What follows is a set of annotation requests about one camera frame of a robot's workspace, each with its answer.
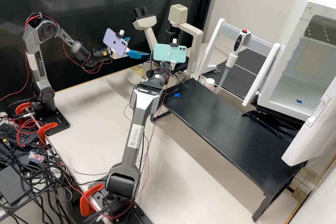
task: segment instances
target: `label sticker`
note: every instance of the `label sticker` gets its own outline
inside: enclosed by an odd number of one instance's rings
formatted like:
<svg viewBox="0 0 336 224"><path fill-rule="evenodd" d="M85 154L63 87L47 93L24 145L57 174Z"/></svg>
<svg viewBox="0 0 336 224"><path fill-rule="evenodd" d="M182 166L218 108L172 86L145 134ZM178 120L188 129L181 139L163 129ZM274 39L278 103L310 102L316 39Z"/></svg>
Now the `label sticker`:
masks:
<svg viewBox="0 0 336 224"><path fill-rule="evenodd" d="M196 68L196 62L194 62L194 63L192 64L191 71L194 72L194 71L195 71L195 68Z"/></svg>
<svg viewBox="0 0 336 224"><path fill-rule="evenodd" d="M29 67L31 70L36 71L37 70L37 64L35 60L35 55L34 54L27 54L27 59L29 63Z"/></svg>
<svg viewBox="0 0 336 224"><path fill-rule="evenodd" d="M133 124L127 146L135 149L140 148L143 133L144 126Z"/></svg>

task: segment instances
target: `open door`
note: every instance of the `open door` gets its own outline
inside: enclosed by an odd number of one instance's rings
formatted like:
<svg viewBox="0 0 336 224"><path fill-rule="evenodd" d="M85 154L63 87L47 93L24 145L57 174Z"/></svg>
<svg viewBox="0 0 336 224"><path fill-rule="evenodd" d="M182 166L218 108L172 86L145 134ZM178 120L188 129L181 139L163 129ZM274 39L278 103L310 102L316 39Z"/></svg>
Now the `open door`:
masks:
<svg viewBox="0 0 336 224"><path fill-rule="evenodd" d="M282 156L293 166L336 147L336 77Z"/></svg>

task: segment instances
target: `white bottle cap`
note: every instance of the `white bottle cap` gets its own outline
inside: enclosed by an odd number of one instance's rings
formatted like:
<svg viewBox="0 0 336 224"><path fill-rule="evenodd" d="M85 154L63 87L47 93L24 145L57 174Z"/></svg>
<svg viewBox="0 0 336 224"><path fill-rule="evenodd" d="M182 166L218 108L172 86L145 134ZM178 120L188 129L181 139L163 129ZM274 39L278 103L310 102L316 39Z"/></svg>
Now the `white bottle cap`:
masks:
<svg viewBox="0 0 336 224"><path fill-rule="evenodd" d="M212 79L212 78L208 78L206 81L205 81L205 86L207 88L212 88L215 84L215 80Z"/></svg>

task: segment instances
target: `table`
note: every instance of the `table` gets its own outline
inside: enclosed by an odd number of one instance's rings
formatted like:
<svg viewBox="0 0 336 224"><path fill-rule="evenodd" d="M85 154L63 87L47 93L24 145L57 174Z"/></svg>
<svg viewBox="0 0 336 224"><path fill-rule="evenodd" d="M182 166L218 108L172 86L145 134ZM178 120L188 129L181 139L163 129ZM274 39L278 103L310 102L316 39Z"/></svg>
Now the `table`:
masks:
<svg viewBox="0 0 336 224"><path fill-rule="evenodd" d="M303 166L288 166L281 160L289 143L255 120L223 101L195 79L171 87L177 96L168 96L164 105L208 142L223 157L249 177L265 199L253 214L256 221L289 185Z"/></svg>
<svg viewBox="0 0 336 224"><path fill-rule="evenodd" d="M139 81L127 69L56 94L56 105L71 127L49 136L48 141L66 165L81 173L103 174L121 160L130 126L124 108ZM126 115L132 116L130 108ZM178 121L169 116L158 122L150 146L148 181L136 200L142 210L156 224L252 223L250 212L164 131L170 120ZM146 136L151 130L148 119ZM78 183L102 177L72 175Z"/></svg>

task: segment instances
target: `white table surface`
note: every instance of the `white table surface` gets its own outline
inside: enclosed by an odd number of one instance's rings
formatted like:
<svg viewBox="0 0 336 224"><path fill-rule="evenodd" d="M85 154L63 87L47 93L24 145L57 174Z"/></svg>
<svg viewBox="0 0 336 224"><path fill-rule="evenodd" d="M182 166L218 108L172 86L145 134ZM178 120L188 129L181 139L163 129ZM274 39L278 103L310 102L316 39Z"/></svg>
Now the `white table surface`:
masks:
<svg viewBox="0 0 336 224"><path fill-rule="evenodd" d="M127 69L56 94L56 106L70 128L48 141L66 165L81 173L98 174L107 173L121 161L130 127L124 108L139 81L140 77ZM131 108L126 109L126 115L132 117ZM152 222L253 223L251 213L164 131L169 123L179 121L174 115L167 118L157 124L149 149L149 178L136 199ZM152 126L148 119L146 136ZM198 137L191 130L188 135ZM78 183L103 176L72 175ZM147 165L140 188L146 175Z"/></svg>

